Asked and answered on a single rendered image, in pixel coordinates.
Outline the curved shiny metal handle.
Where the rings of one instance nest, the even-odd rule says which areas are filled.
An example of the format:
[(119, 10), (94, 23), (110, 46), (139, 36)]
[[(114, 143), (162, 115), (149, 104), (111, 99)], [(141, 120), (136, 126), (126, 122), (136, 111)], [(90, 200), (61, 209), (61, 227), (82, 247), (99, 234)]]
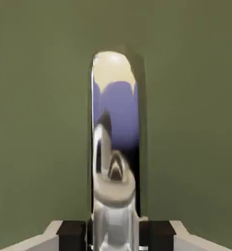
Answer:
[(144, 58), (127, 46), (97, 51), (89, 83), (92, 251), (149, 251)]

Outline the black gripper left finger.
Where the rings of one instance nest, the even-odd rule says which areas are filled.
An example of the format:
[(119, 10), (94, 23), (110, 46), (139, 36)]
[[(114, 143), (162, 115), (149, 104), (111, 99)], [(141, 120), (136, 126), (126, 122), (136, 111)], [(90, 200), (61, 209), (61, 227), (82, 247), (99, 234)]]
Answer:
[(89, 251), (85, 221), (52, 221), (39, 235), (0, 251)]

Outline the olive green cabinet door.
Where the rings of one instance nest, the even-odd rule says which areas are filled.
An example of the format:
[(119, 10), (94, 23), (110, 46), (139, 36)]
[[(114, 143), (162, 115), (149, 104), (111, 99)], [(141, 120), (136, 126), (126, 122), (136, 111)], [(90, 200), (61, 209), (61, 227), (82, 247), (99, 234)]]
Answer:
[(147, 207), (232, 249), (232, 0), (0, 0), (0, 249), (85, 220), (97, 50), (145, 60)]

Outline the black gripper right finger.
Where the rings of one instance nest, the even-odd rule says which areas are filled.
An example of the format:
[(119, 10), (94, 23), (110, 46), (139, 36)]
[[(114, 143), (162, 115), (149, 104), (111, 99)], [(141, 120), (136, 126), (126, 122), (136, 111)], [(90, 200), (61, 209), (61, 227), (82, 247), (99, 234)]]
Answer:
[(139, 251), (229, 251), (190, 234), (181, 221), (141, 221)]

